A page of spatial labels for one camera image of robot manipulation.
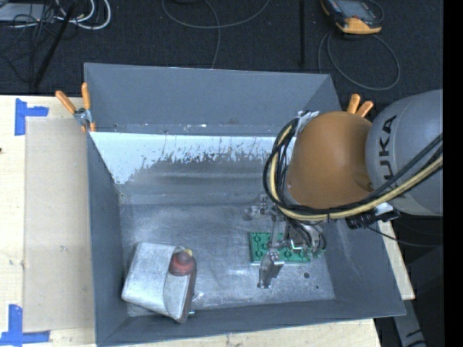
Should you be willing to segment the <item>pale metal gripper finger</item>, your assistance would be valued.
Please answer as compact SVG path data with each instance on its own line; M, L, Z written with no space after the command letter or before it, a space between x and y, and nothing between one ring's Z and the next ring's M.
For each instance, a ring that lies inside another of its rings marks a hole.
M250 221L267 215L269 210L269 198L266 194L260 194L244 211L244 220Z
M260 261L258 288L270 288L271 281L277 278L285 262L277 250L269 250Z

